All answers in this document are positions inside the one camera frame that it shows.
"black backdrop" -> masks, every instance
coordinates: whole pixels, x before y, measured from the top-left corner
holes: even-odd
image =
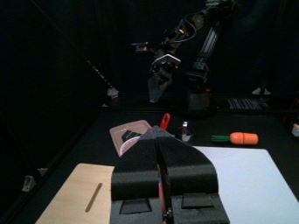
[[[127,45],[157,46],[164,30],[203,5],[203,0],[1,1],[1,200],[14,199],[8,189],[21,188],[24,174],[46,166],[100,110],[107,85],[81,54],[100,64],[120,93],[147,92],[152,59],[133,57]],[[215,92],[249,93],[263,79],[273,93],[299,89],[297,11],[291,0],[236,0],[209,59]],[[177,51],[175,79],[192,63],[201,34]],[[167,91],[179,86],[175,82]]]

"orange object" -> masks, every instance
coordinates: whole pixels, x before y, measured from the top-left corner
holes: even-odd
[[[233,132],[229,134],[229,141],[233,144],[257,144],[257,134]]]

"red object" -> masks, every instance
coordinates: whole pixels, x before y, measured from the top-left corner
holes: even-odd
[[[160,128],[161,128],[163,130],[167,129],[167,126],[168,126],[169,121],[171,121],[171,114],[165,113],[165,114],[163,115],[163,120],[161,120],[161,123],[160,123]]]

